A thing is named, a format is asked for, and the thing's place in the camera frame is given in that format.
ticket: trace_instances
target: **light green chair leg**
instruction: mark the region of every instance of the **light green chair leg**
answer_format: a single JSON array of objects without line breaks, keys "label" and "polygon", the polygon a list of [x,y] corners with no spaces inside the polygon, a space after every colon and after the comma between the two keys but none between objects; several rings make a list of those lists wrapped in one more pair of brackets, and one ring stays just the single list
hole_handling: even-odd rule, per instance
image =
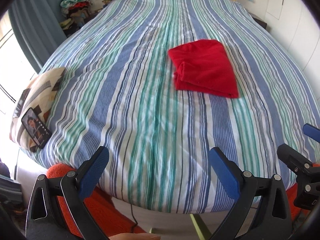
[{"label": "light green chair leg", "polygon": [[211,232],[209,231],[206,224],[203,222],[202,218],[198,214],[190,214],[192,223],[197,231],[198,237],[200,240],[208,240],[211,236]]}]

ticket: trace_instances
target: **patterned cushion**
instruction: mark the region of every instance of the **patterned cushion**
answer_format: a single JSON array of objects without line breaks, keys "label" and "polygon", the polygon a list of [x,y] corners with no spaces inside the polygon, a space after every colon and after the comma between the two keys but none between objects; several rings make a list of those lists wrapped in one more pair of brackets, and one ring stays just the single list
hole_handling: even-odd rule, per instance
[{"label": "patterned cushion", "polygon": [[24,128],[21,119],[26,111],[32,107],[42,122],[46,123],[52,103],[56,97],[64,67],[49,70],[30,81],[27,88],[22,92],[17,101],[12,116],[10,128],[10,140],[17,143],[21,148],[35,152],[37,146]]}]

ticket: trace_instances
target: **striped bed sheet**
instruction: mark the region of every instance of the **striped bed sheet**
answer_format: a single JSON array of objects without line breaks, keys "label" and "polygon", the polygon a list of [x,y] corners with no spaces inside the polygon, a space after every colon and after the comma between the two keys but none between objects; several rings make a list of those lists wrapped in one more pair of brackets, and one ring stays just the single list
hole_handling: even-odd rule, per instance
[{"label": "striped bed sheet", "polygon": [[[167,51],[199,39],[224,44],[240,97],[177,91]],[[100,145],[110,161],[108,194],[161,212],[229,209],[208,163],[218,146],[255,176],[295,176],[276,156],[282,143],[313,162],[319,144],[302,133],[320,125],[313,92],[295,62],[237,2],[114,0],[68,38],[42,72],[66,73],[48,119],[52,137],[28,153],[44,167],[79,167]]]}]

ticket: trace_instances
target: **blue gripper pad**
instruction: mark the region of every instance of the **blue gripper pad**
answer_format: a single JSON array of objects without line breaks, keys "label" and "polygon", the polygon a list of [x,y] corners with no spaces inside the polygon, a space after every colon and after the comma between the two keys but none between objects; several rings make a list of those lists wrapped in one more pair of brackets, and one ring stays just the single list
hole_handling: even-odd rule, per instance
[{"label": "blue gripper pad", "polygon": [[320,129],[312,126],[311,124],[306,123],[303,126],[302,131],[306,136],[320,143]]},{"label": "blue gripper pad", "polygon": [[209,160],[228,197],[237,201],[240,197],[240,182],[230,170],[228,164],[231,161],[217,147],[210,150]]},{"label": "blue gripper pad", "polygon": [[84,174],[79,183],[78,196],[82,201],[91,196],[108,162],[109,150],[106,147],[103,147],[102,151],[96,157],[92,165],[88,168],[87,172]]}]

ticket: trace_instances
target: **hand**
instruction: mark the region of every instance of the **hand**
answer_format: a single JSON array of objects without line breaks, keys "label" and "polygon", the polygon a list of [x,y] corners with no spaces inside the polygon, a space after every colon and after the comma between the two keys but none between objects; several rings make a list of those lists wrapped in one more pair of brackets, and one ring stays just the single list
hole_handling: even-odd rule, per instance
[{"label": "hand", "polygon": [[160,240],[160,236],[149,233],[130,234],[122,233],[115,236],[110,236],[110,240]]}]

